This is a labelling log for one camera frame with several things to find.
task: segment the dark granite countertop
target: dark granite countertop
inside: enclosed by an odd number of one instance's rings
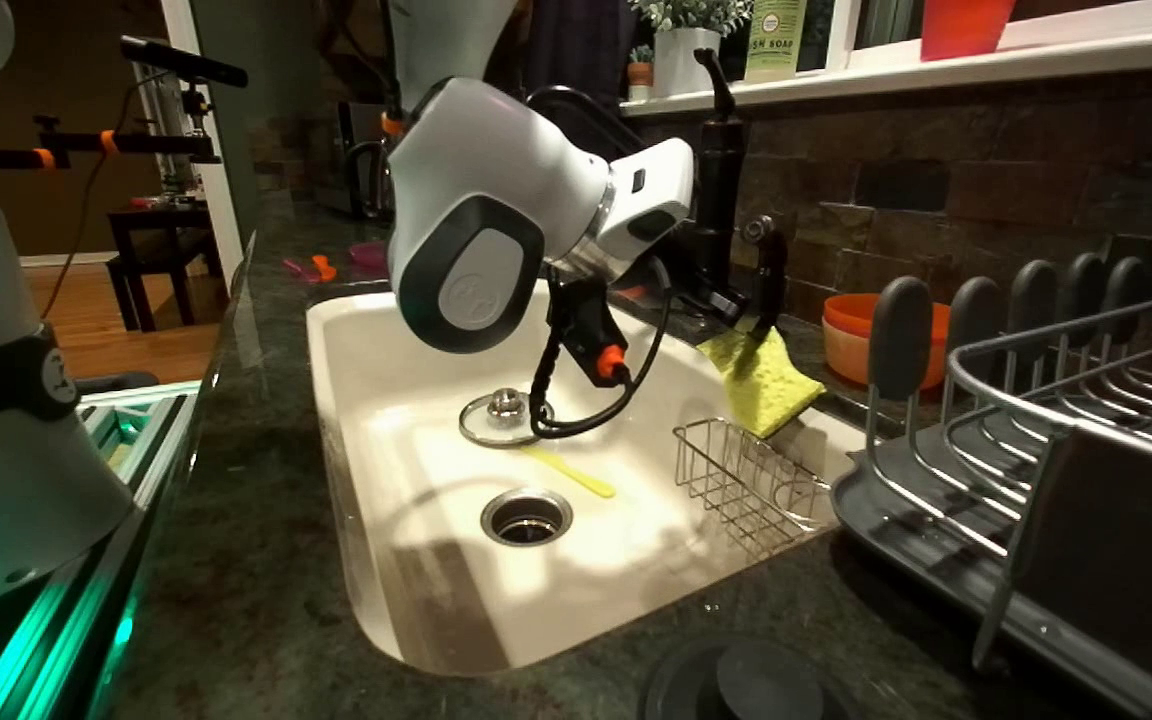
[[[202,382],[196,455],[157,503],[131,592],[137,630],[97,715],[613,720],[634,715],[652,667],[709,630],[796,648],[850,715],[1108,715],[1020,651],[1005,679],[976,674],[973,614],[834,531],[518,670],[443,679],[381,654],[345,596],[303,346],[306,295],[281,266],[361,235],[267,191]]]

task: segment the window sill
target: window sill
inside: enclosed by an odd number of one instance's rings
[[[758,104],[803,104],[844,99],[878,91],[933,91],[933,87],[976,87],[976,83],[1025,83],[1060,75],[1108,75],[1152,66],[1152,4],[1116,11],[1072,11],[1060,21],[1009,22],[998,51],[960,59],[920,59],[920,42],[885,42],[850,51],[849,66],[796,70],[770,83],[731,83],[738,107]],[[710,91],[629,99],[625,117],[676,117],[703,110]]]

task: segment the floor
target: floor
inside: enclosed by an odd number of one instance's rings
[[[24,278],[36,295],[36,308],[42,308],[54,282],[54,266],[24,266]],[[181,322],[168,274],[148,274],[143,287],[159,326],[126,333],[113,301],[103,264],[72,264],[46,316],[66,374],[103,379],[118,371],[152,371],[168,382],[207,371],[225,316],[221,278],[193,273],[193,301],[201,322]]]

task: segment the brick wall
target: brick wall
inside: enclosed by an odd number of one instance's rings
[[[940,301],[1110,232],[1152,235],[1152,70],[749,107],[738,215],[796,224],[791,312],[910,273]]]

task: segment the white sink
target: white sink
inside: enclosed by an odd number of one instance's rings
[[[424,346],[386,293],[306,312],[351,606],[381,651],[419,670],[523,667],[750,562],[721,548],[676,489],[672,428],[722,414],[721,374],[680,338],[660,342],[618,421],[545,442],[546,455],[459,437],[467,401],[529,388],[546,334],[545,308],[536,295],[514,334],[474,355]],[[614,321],[634,367],[652,333]],[[558,414],[589,414],[608,396],[567,361],[553,379]],[[511,492],[567,503],[567,531],[545,545],[497,539],[483,508]]]

